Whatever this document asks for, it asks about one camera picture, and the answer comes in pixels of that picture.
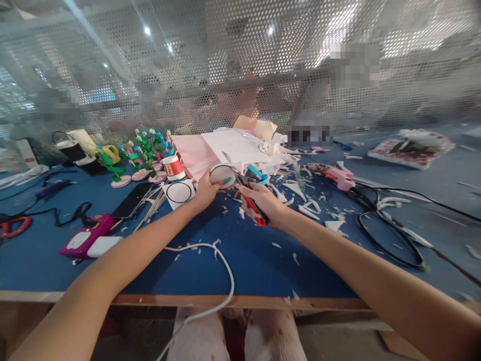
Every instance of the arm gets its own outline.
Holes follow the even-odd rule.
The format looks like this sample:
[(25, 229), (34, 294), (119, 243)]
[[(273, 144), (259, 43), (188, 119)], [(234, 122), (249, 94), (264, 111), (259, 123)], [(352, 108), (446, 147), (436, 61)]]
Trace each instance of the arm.
[[(240, 192), (277, 227), (336, 272), (397, 333), (430, 360), (478, 360), (481, 317), (438, 289), (284, 206), (264, 186)], [(250, 217), (254, 214), (243, 200)]]
[(206, 172), (191, 202), (122, 240), (92, 263), (11, 360), (90, 360), (112, 299), (212, 203), (219, 187), (210, 184)]

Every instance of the wooden table edge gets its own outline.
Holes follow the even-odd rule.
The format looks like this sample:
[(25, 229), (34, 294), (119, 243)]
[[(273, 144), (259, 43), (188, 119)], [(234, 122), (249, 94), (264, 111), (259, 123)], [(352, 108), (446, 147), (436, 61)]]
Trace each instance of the wooden table edge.
[[(30, 292), (0, 290), (0, 302), (45, 302), (55, 303), (63, 292)], [(222, 303), (226, 295), (151, 295), (119, 294), (112, 301), (113, 305), (131, 306), (180, 306), (180, 307), (214, 307)], [(290, 299), (287, 304), (283, 297), (234, 296), (227, 307), (238, 308), (292, 308), (303, 310), (370, 310), (360, 298), (317, 298), (303, 297)]]

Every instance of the pink pants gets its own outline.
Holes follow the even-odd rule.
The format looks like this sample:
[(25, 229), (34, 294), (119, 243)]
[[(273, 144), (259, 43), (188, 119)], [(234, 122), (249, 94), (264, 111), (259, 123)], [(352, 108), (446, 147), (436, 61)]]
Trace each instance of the pink pants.
[[(177, 309), (174, 332), (199, 308)], [(290, 310), (253, 310), (245, 339), (246, 361), (307, 361)], [(169, 350), (167, 361), (229, 361), (219, 313), (184, 326)]]

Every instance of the metal mesh screen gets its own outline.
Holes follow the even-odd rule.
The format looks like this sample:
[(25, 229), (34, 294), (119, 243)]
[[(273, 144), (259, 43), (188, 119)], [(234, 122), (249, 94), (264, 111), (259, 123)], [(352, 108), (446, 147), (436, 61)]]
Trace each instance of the metal mesh screen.
[[(17, 3), (35, 16), (48, 2)], [(53, 4), (0, 15), (0, 135), (36, 138), (47, 156), (57, 129), (118, 144), (135, 128), (200, 133), (241, 114), (334, 134), (477, 120), (471, 0)], [(376, 44), (378, 86), (333, 87), (332, 44)]]

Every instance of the white power bank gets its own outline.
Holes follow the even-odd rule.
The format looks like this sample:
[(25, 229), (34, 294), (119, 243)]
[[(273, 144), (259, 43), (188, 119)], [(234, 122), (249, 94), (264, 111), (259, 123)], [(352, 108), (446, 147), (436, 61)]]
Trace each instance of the white power bank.
[(90, 258), (99, 258), (113, 246), (115, 246), (118, 242), (123, 240), (123, 237), (108, 237), (102, 236), (95, 240), (95, 242), (90, 246), (89, 250), (87, 251), (87, 256)]

